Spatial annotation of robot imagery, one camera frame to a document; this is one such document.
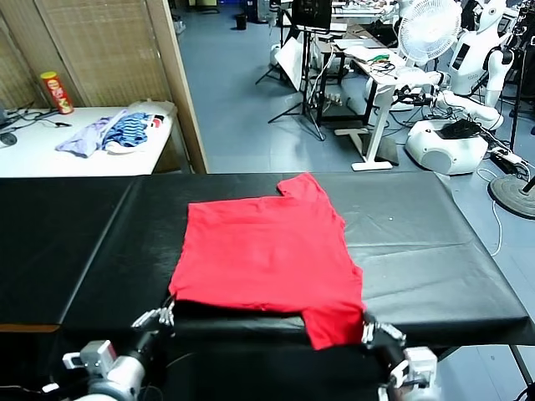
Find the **black cloth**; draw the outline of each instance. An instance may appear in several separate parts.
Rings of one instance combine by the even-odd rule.
[[[276,184],[291,176],[140,177],[97,252],[64,329],[129,330],[166,297],[188,203],[276,195]],[[527,312],[434,174],[314,176],[347,222],[349,253],[364,270],[364,301],[378,319],[397,325],[412,344],[533,344]],[[185,303],[175,316],[176,341],[185,348],[308,345],[299,316]]]
[[[131,181],[0,180],[0,325],[62,322]]]

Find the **white robot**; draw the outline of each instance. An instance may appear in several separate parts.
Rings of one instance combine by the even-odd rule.
[[[456,118],[469,119],[483,129],[495,130],[503,117],[495,109],[514,53],[504,49],[510,33],[498,35],[498,24],[506,10],[506,0],[477,0],[476,30],[464,31],[458,39],[448,73],[429,73],[431,81],[447,90],[440,91],[432,107],[450,110]],[[485,100],[480,104],[470,96],[488,73]],[[473,172],[487,152],[487,142],[480,136],[460,139],[442,138],[437,132],[450,120],[420,121],[410,130],[405,149],[416,163],[442,174]]]

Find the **woven panel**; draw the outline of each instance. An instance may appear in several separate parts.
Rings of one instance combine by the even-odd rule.
[[[170,100],[142,0],[37,4],[86,105]]]
[[[39,97],[30,73],[19,63],[6,33],[0,30],[0,104],[16,109],[36,100]]]
[[[74,106],[83,106],[33,0],[2,0],[0,10],[16,45],[28,62],[36,81],[42,85],[42,91],[46,96],[48,97],[48,91],[39,75],[45,71],[56,71]]]

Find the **pringles can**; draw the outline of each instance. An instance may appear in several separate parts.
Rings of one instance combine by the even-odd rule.
[[[52,99],[60,114],[70,114],[74,111],[73,102],[71,102],[69,95],[65,92],[64,86],[61,84],[58,73],[48,71],[41,74],[41,79],[47,86],[48,91],[52,95]]]

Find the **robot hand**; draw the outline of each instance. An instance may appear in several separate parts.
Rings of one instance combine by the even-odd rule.
[[[385,384],[378,389],[380,401],[438,401],[436,355],[426,347],[405,348],[406,335],[388,323],[364,314],[362,343],[385,370]]]

